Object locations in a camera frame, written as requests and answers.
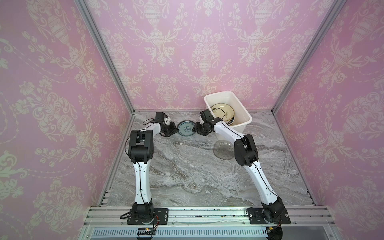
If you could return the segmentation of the small teal patterned plate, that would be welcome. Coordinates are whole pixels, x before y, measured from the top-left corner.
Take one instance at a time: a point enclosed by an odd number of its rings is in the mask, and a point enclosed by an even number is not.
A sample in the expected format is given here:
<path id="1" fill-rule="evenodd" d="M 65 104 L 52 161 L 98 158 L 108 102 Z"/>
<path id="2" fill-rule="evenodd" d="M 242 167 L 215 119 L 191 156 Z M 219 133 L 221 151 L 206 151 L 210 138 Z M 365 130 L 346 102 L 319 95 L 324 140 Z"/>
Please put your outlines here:
<path id="1" fill-rule="evenodd" d="M 190 137 L 195 134 L 193 128 L 195 127 L 195 122 L 185 120 L 181 121 L 178 124 L 178 133 L 183 137 Z"/>

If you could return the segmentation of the cream plate with plant motif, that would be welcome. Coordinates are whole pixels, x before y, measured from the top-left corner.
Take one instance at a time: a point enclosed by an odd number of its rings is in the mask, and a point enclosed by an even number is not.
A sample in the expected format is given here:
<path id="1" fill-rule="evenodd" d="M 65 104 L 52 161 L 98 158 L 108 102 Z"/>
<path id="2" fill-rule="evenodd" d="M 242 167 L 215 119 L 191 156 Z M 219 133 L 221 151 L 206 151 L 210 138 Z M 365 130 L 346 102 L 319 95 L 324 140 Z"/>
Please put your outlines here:
<path id="1" fill-rule="evenodd" d="M 224 103 L 215 104 L 212 106 L 211 112 L 218 118 L 221 118 L 223 121 L 230 121 L 235 116 L 234 109 Z"/>

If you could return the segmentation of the clear glass plate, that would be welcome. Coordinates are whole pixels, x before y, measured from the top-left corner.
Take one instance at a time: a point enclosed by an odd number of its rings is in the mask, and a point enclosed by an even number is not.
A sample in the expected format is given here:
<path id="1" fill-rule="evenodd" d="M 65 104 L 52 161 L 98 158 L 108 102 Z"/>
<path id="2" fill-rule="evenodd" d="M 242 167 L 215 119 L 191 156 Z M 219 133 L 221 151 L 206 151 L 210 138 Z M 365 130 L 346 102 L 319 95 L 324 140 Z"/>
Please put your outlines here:
<path id="1" fill-rule="evenodd" d="M 234 146 L 228 141 L 217 141 L 213 148 L 214 155 L 221 159 L 229 161 L 234 158 Z"/>

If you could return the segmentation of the white plate red green rim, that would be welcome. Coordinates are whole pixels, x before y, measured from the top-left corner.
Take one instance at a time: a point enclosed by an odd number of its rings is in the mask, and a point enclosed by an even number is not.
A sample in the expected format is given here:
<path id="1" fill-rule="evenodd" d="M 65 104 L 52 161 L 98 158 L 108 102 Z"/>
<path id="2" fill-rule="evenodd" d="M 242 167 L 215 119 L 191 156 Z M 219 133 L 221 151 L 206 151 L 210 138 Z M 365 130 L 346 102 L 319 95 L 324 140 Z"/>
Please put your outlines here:
<path id="1" fill-rule="evenodd" d="M 235 121 L 235 117 L 232 117 L 232 119 L 227 121 L 226 124 L 231 126 L 234 123 L 234 121 Z"/>

